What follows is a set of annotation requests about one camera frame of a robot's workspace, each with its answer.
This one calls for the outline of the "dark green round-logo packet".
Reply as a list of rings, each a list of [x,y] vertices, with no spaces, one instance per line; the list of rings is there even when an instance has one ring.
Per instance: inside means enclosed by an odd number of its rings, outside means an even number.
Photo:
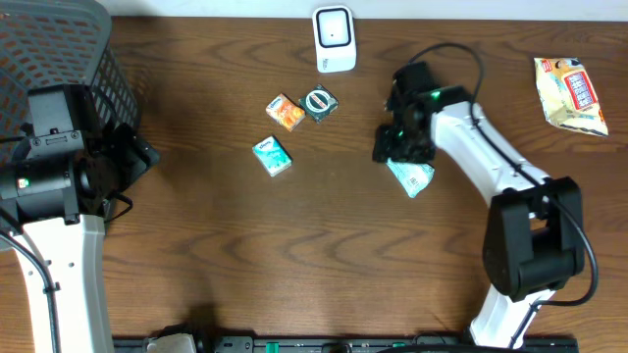
[[[338,108],[340,102],[322,84],[317,84],[299,99],[299,104],[314,122],[319,124]]]

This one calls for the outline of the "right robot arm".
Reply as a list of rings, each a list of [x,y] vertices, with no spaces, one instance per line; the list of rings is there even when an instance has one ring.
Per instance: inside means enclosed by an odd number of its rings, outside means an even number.
[[[424,62],[394,73],[386,109],[392,122],[377,129],[374,161],[402,170],[416,187],[431,179],[442,150],[489,208],[482,258],[491,286],[468,329],[472,342],[523,347],[538,310],[584,269],[579,186],[531,165],[465,88],[437,85]]]

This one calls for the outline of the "teal wipes packet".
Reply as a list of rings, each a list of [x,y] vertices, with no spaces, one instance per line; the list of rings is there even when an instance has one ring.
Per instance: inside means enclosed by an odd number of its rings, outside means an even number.
[[[432,181],[435,169],[429,164],[410,164],[388,159],[386,165],[410,198],[415,198]]]

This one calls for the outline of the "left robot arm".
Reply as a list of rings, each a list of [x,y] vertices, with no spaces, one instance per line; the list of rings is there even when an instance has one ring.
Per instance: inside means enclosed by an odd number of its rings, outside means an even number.
[[[26,153],[1,169],[1,240],[15,251],[38,352],[114,349],[103,279],[111,204],[159,162],[99,88],[27,95]]]

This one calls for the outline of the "teal Kleenex tissue packet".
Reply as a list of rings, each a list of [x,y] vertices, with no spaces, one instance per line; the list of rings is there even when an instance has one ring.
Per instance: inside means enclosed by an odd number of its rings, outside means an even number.
[[[274,135],[255,144],[252,152],[271,177],[285,171],[292,164],[291,156]]]

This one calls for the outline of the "orange tissue packet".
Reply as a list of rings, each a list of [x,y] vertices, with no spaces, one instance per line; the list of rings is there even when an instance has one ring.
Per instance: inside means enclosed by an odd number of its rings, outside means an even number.
[[[288,131],[293,131],[306,116],[305,111],[295,105],[283,93],[280,93],[267,105],[266,113]]]

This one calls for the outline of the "yellow snack bag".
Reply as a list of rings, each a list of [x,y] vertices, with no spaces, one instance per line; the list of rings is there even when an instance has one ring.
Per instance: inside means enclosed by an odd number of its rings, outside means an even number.
[[[598,94],[578,58],[535,58],[534,64],[537,91],[550,125],[608,137]]]

